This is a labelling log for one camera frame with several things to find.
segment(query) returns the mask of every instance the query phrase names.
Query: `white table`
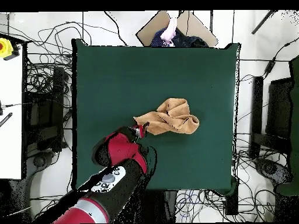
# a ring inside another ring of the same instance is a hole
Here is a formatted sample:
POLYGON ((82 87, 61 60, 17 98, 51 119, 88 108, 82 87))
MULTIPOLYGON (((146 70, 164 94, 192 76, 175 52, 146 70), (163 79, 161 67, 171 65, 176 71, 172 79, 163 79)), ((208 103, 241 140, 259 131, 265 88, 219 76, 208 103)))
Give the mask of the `white table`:
MULTIPOLYGON (((22 48, 20 56, 9 61, 0 58, 1 104, 22 102, 22 48)), ((8 107, 0 116, 2 121, 9 113, 12 117, 0 127, 0 179, 21 179, 22 105, 8 107)))

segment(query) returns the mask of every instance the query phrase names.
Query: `pink object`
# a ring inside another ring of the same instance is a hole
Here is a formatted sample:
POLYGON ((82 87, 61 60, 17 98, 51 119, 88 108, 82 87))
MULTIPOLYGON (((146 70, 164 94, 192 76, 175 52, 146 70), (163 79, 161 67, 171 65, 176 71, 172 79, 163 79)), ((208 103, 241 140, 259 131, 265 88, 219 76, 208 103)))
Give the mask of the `pink object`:
POLYGON ((161 40, 164 40, 167 44, 172 44, 172 39, 175 37, 175 30, 178 25, 177 18, 171 18, 167 29, 161 34, 161 40))

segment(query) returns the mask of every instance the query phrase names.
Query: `crumpled cloth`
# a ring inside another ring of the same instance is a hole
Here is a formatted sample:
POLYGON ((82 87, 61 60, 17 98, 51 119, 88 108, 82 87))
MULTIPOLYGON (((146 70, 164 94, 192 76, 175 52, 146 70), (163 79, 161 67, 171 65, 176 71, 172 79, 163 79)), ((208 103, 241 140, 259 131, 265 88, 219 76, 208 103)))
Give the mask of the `crumpled cloth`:
POLYGON ((176 36, 172 39, 175 47, 196 47, 207 48, 208 44, 197 36, 183 36, 179 32, 176 32, 176 36))
POLYGON ((152 39, 151 47, 169 47, 168 44, 160 38, 161 34, 166 30, 166 28, 161 29, 155 33, 152 39))
POLYGON ((172 39, 176 36, 176 27, 178 25, 177 18, 171 18, 167 29, 161 34, 161 40, 164 40, 167 44, 172 44, 172 39))
POLYGON ((159 135, 167 131, 192 134, 199 127, 199 119, 190 114, 187 100, 169 98, 157 109, 139 117, 134 117, 138 125, 149 122, 147 131, 159 135))

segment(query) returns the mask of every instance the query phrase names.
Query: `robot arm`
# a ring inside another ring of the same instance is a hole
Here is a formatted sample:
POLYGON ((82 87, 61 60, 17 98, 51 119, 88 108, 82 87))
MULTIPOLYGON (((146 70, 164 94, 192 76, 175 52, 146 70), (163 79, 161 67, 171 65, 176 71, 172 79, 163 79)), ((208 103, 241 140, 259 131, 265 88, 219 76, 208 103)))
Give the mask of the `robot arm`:
POLYGON ((138 138, 145 137, 147 125, 121 127, 95 145, 92 160, 106 167, 72 192, 77 193, 79 200, 73 197, 72 206, 53 223, 110 223, 115 220, 142 176, 148 173, 148 152, 136 143, 138 138))

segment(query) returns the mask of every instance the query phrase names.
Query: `yellow emergency stop button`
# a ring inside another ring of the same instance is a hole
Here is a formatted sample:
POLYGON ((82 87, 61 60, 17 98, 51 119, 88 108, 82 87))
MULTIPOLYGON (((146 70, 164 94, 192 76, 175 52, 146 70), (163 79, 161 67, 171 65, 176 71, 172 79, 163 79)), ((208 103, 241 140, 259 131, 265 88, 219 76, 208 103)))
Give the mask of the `yellow emergency stop button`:
POLYGON ((13 48, 11 42, 5 38, 0 38, 0 58, 12 55, 13 48))

